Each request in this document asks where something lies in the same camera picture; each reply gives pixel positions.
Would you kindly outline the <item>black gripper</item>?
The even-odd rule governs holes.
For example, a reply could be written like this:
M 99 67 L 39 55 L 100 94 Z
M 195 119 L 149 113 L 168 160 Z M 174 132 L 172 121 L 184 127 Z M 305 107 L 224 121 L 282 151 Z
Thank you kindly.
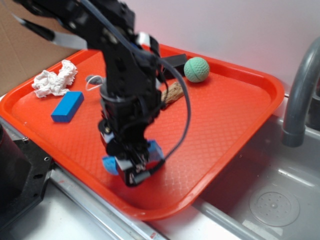
M 102 120 L 98 129 L 107 156 L 105 170 L 119 175 L 126 186 L 135 187 L 164 164 L 164 153 L 156 140 L 147 140 L 145 130 L 160 114 L 161 94 L 131 97 L 101 96 Z

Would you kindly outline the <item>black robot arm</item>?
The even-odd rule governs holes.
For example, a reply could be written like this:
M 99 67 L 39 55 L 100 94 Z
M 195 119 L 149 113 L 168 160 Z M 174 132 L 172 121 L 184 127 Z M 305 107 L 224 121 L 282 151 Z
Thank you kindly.
M 164 81 L 159 45 L 146 51 L 134 33 L 135 14 L 117 0 L 22 0 L 30 13 L 52 18 L 71 32 L 63 36 L 28 20 L 22 25 L 42 38 L 69 48 L 98 50 L 106 66 L 100 87 L 102 120 L 98 128 L 106 152 L 124 183 L 134 187 L 149 178 L 146 128 L 163 107 L 158 83 Z

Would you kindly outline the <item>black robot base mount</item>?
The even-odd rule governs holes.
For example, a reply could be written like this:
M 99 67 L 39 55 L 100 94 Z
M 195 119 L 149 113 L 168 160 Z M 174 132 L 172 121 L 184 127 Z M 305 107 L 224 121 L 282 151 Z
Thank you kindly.
M 44 198 L 52 157 L 32 140 L 13 140 L 0 127 L 0 229 Z

